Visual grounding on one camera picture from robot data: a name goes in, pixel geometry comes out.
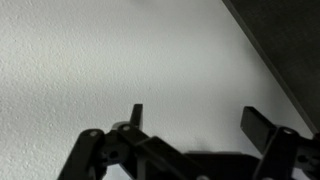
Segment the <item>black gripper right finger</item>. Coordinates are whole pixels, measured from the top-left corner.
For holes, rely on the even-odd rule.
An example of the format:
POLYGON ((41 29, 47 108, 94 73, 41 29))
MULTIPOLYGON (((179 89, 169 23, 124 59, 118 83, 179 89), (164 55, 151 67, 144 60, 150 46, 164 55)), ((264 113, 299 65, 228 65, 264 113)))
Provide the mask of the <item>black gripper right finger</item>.
POLYGON ((320 180, 320 134, 311 139, 275 125, 252 106, 245 106, 240 127, 262 154, 254 180, 293 180, 295 168, 310 180, 320 180))

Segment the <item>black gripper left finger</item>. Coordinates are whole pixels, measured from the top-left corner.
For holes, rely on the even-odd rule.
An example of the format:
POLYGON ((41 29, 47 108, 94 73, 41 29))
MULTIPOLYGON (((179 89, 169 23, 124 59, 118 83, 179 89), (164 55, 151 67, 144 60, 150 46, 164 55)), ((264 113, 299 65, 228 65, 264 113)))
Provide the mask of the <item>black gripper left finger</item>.
POLYGON ((81 132, 57 180, 103 180, 120 165, 132 180, 187 180, 185 156, 158 137, 142 132, 143 105, 133 106, 129 121, 108 133, 81 132))

